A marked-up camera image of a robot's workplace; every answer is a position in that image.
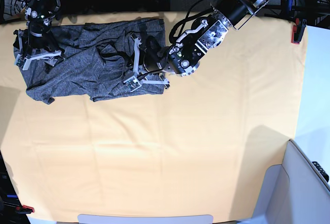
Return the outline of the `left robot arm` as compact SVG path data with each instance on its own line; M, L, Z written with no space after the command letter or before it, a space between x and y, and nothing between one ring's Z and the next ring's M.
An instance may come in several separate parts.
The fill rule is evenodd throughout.
M134 41L134 64L123 82L133 92L144 84L169 87L166 73L189 76L199 67L200 59L219 46L230 28L246 15L254 17L270 0L214 0L210 8L187 16L172 28L170 46L160 47L155 39Z

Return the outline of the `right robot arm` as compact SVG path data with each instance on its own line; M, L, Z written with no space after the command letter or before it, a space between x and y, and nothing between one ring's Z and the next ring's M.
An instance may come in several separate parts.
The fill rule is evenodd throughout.
M52 33L52 20L59 19L61 0L24 1L27 28L13 33L16 36L13 47L18 50L14 64L23 71L35 60L43 60L53 67L64 59L64 49Z

